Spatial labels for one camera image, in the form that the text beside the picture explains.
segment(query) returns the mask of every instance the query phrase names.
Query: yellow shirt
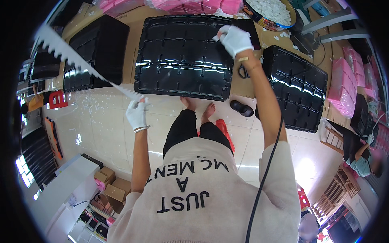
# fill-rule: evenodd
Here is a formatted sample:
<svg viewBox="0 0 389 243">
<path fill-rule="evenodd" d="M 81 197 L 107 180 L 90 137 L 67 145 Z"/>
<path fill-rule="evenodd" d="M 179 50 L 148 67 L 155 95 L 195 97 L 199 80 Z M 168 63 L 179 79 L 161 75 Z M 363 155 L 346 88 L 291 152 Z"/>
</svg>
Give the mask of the yellow shirt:
<svg viewBox="0 0 389 243">
<path fill-rule="evenodd" d="M 32 100 L 28 103 L 28 111 L 31 112 L 42 106 L 43 106 L 43 95 L 38 94 L 37 96 L 34 96 Z"/>
</svg>

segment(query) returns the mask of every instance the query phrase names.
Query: beige sweatshirt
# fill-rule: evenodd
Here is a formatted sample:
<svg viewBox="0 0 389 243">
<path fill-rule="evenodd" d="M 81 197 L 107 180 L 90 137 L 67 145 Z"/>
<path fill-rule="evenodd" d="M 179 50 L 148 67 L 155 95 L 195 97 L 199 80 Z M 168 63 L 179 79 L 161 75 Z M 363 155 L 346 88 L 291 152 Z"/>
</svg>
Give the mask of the beige sweatshirt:
<svg viewBox="0 0 389 243">
<path fill-rule="evenodd" d="M 265 172 L 273 145 L 262 153 Z M 204 138 L 173 146 L 144 192 L 127 195 L 108 242 L 244 242 L 258 188 L 237 175 L 231 151 Z M 289 144 L 279 142 L 255 213 L 250 242 L 298 240 L 300 203 Z"/>
</svg>

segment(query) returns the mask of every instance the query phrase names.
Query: white glove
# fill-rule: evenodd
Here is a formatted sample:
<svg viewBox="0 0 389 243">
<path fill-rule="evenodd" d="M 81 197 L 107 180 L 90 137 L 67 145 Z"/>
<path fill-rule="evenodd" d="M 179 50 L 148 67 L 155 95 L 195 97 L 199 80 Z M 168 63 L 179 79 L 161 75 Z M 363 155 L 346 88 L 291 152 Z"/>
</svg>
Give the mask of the white glove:
<svg viewBox="0 0 389 243">
<path fill-rule="evenodd" d="M 373 141 L 374 141 L 374 136 L 373 136 L 373 134 L 370 134 L 370 135 L 367 137 L 366 143 L 371 144 Z"/>
<path fill-rule="evenodd" d="M 126 117 L 134 130 L 147 127 L 146 111 L 148 111 L 148 105 L 150 105 L 150 103 L 148 103 L 148 98 L 145 98 L 145 102 L 133 100 L 128 105 Z"/>
<path fill-rule="evenodd" d="M 245 50 L 254 50 L 253 45 L 250 40 L 250 33 L 244 30 L 239 29 L 236 26 L 224 25 L 218 31 L 218 34 L 221 33 L 220 42 L 226 48 L 226 51 L 235 58 L 235 56 Z"/>
</svg>

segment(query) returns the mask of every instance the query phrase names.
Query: red plastic stool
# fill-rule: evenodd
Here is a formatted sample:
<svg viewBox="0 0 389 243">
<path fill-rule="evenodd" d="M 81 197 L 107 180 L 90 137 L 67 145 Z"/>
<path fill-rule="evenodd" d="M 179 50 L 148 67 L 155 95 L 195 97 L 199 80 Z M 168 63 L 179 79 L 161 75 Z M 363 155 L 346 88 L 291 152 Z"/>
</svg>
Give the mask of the red plastic stool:
<svg viewBox="0 0 389 243">
<path fill-rule="evenodd" d="M 308 198 L 305 195 L 304 189 L 303 188 L 297 188 L 297 192 L 298 192 L 298 198 L 300 199 L 301 210 L 303 208 L 311 207 L 311 204 L 309 203 Z"/>
<path fill-rule="evenodd" d="M 62 108 L 68 106 L 68 102 L 63 101 L 63 92 L 61 90 L 57 90 L 50 94 L 49 105 L 50 105 L 50 109 Z"/>
<path fill-rule="evenodd" d="M 223 119 L 219 119 L 215 122 L 216 126 L 222 131 L 222 133 L 226 136 L 228 141 L 230 142 L 230 146 L 232 149 L 232 152 L 235 153 L 235 146 L 231 141 L 230 134 L 228 133 L 226 123 L 224 122 Z"/>
</svg>

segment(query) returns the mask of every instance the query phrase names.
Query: table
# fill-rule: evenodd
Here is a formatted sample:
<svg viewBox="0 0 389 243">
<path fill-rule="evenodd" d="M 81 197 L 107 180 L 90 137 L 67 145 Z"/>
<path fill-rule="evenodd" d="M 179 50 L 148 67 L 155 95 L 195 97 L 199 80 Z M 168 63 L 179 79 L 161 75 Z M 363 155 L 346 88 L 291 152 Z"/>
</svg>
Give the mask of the table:
<svg viewBox="0 0 389 243">
<path fill-rule="evenodd" d="M 317 12 L 311 7 L 308 8 L 308 11 L 312 21 L 315 21 L 320 18 Z M 142 6 L 116 17 L 116 19 L 118 19 L 119 21 L 121 21 L 122 23 L 130 27 L 126 52 L 124 55 L 123 82 L 122 82 L 123 84 L 133 84 L 135 81 L 134 79 L 135 61 L 137 58 L 138 45 L 139 45 L 139 40 L 142 33 L 143 23 L 145 18 L 154 17 L 154 16 L 163 16 L 167 14 L 168 12 L 163 10 L 157 10 L 157 9 L 149 8 L 148 6 Z M 76 16 L 64 28 L 64 31 L 62 33 L 62 38 L 65 39 L 65 41 L 69 42 L 70 39 L 77 32 L 79 32 L 81 29 L 83 29 L 88 24 L 98 19 L 102 15 L 103 15 L 102 10 L 99 9 L 97 6 L 83 3 L 80 12 L 77 13 Z M 318 64 L 323 59 L 324 56 L 323 46 L 320 46 L 319 49 L 315 51 L 315 55 L 312 59 L 311 57 L 294 49 L 293 43 L 289 38 L 280 36 L 282 32 L 265 30 L 260 25 L 256 23 L 254 24 L 262 47 L 260 51 L 255 51 L 257 58 L 260 58 L 260 56 L 263 53 L 263 49 L 271 45 L 278 45 L 288 51 L 291 51 L 301 56 L 302 58 L 305 58 L 306 60 L 308 60 L 313 64 Z M 341 29 L 342 29 L 341 24 L 334 24 L 332 26 L 326 26 L 324 28 L 321 28 L 317 31 L 320 33 L 320 35 L 325 35 L 328 33 L 337 32 Z M 319 68 L 321 68 L 328 74 L 327 92 L 331 86 L 332 60 L 339 57 L 343 57 L 342 47 L 349 46 L 349 45 L 350 44 L 348 43 L 347 40 L 339 40 L 339 41 L 324 43 L 326 56 L 324 57 L 323 62 L 319 65 Z M 251 80 L 242 79 L 239 77 L 237 72 L 239 66 L 240 65 L 237 63 L 234 64 L 234 68 L 236 70 L 234 70 L 233 72 L 230 94 L 235 94 L 235 95 L 244 96 L 248 98 L 255 98 L 254 89 L 252 87 Z M 64 63 L 61 63 L 60 66 L 61 71 L 59 76 L 53 79 L 46 80 L 46 89 L 44 91 L 63 89 L 63 67 L 64 67 Z M 358 92 L 363 93 L 364 90 L 358 89 Z M 325 117 L 341 126 L 351 129 L 350 119 L 346 119 L 345 117 L 343 117 L 340 114 L 340 112 L 337 109 L 335 109 L 327 100 L 324 103 L 322 117 Z"/>
</svg>

